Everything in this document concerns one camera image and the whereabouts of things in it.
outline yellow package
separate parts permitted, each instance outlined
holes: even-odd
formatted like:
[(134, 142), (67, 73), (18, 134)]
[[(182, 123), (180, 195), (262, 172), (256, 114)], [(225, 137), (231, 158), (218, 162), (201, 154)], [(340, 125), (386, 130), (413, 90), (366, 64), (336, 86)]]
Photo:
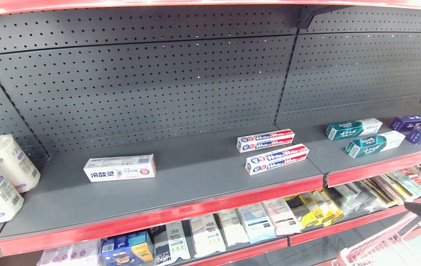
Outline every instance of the yellow package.
[(324, 190), (320, 190), (319, 193), (321, 194), (322, 199), (329, 205), (330, 210), (335, 215), (335, 217), (332, 219), (332, 224), (334, 222), (337, 222), (339, 219), (342, 219), (344, 216), (342, 210), (337, 206), (337, 204), (329, 197), (327, 192)]
[(291, 211), (293, 212), (294, 216), (300, 222), (302, 229), (314, 226), (317, 223), (317, 218), (304, 203), (300, 195), (297, 195), (296, 197), (290, 197), (286, 201), (286, 203), (291, 208)]

